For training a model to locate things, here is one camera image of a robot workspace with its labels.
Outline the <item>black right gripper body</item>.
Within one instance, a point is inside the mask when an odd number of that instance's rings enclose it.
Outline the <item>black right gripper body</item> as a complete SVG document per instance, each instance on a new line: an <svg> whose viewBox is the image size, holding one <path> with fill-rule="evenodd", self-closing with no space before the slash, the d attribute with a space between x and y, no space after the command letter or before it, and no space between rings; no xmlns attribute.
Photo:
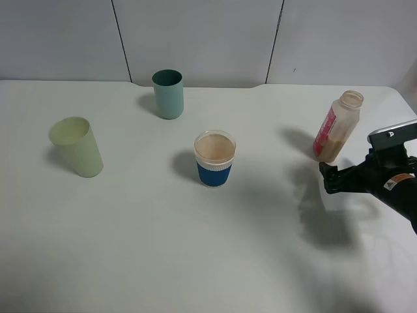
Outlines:
<svg viewBox="0 0 417 313"><path fill-rule="evenodd" d="M340 192L368 193L397 212L416 211L416 157L404 145L369 150L357 166L339 171Z"/></svg>

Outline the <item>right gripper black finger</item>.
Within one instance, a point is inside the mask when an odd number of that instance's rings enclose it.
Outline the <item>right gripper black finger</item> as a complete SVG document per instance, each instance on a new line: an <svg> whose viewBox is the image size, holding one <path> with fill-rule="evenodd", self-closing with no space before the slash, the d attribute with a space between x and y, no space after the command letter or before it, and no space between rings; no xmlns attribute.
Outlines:
<svg viewBox="0 0 417 313"><path fill-rule="evenodd" d="M323 177L323 184L326 192L328 194L340 192L338 167L329 165L325 162L320 162L319 171Z"/></svg>

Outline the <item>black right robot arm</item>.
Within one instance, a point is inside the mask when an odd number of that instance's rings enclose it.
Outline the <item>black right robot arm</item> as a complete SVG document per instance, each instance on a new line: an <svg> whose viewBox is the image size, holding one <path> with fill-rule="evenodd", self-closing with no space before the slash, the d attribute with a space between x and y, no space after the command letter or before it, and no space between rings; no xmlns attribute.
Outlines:
<svg viewBox="0 0 417 313"><path fill-rule="evenodd" d="M408 156L404 145L369 150L356 166L339 170L319 163L328 194L368 193L410 221L416 230L416 157Z"/></svg>

